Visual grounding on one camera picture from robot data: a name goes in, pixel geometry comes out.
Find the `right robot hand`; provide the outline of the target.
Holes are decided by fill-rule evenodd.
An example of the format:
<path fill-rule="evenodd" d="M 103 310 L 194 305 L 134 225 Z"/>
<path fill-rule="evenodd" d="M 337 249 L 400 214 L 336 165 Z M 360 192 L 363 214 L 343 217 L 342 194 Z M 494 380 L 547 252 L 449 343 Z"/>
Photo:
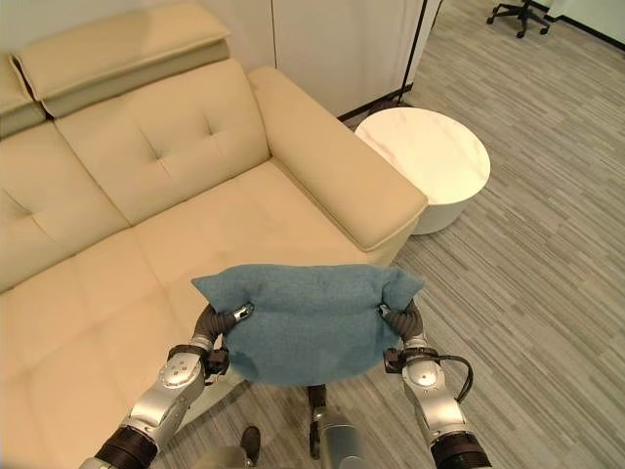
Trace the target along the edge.
<path fill-rule="evenodd" d="M 426 343 L 423 319 L 414 299 L 404 309 L 392 309 L 381 304 L 378 313 L 404 347 Z"/>

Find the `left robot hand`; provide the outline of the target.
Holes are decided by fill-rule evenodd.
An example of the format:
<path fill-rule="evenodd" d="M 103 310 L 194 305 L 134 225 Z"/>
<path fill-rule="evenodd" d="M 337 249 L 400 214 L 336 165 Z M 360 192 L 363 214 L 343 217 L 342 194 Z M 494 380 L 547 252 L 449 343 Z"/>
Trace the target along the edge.
<path fill-rule="evenodd" d="M 219 337 L 226 337 L 232 329 L 254 312 L 254 305 L 247 303 L 233 312 L 219 313 L 208 304 L 198 317 L 189 343 L 209 350 Z"/>

